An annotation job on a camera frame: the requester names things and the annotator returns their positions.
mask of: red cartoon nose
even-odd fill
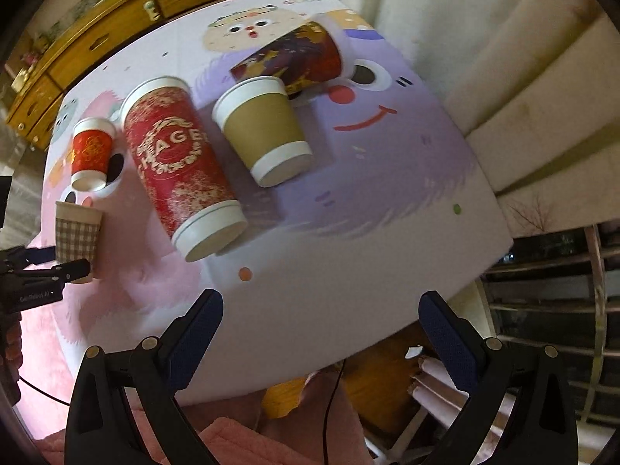
[[[329,99],[339,105],[348,105],[355,101],[355,93],[353,89],[346,85],[333,85],[327,90]]]

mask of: beige cartoon face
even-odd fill
[[[203,42],[209,51],[243,51],[267,45],[304,21],[297,12],[268,5],[218,19],[209,25]]]

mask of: dark red and gold cup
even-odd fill
[[[330,17],[318,14],[232,67],[237,82],[278,77],[288,95],[338,77],[350,78],[355,56],[350,39]]]
[[[151,203],[172,244],[194,262],[232,242],[247,220],[189,92],[175,77],[149,80],[127,96],[120,113]]]
[[[82,119],[73,128],[71,186],[80,192],[94,192],[106,184],[114,124],[100,117]]]

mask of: paper cup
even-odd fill
[[[63,264],[85,258],[91,263],[91,273],[72,283],[92,281],[102,216],[95,208],[56,202],[56,260]]]
[[[174,246],[188,262],[220,251],[247,227],[181,79],[136,87],[120,109],[138,175]]]
[[[275,76],[288,95],[338,77],[349,79],[355,55],[344,30],[325,14],[317,14],[293,31],[277,38],[231,69],[238,82]]]
[[[289,180],[312,164],[312,150],[276,77],[255,77],[228,89],[212,116],[261,187]]]
[[[80,192],[94,192],[106,184],[108,161],[116,128],[99,117],[82,119],[73,128],[71,186]]]

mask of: cartoon mouth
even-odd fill
[[[360,122],[359,124],[353,124],[352,126],[336,126],[334,127],[335,131],[355,131],[356,129],[363,129],[364,127],[372,126],[375,122],[379,122],[383,117],[385,117],[386,113],[398,113],[393,108],[386,108],[383,105],[379,105],[379,113],[375,116],[370,117],[370,119]]]

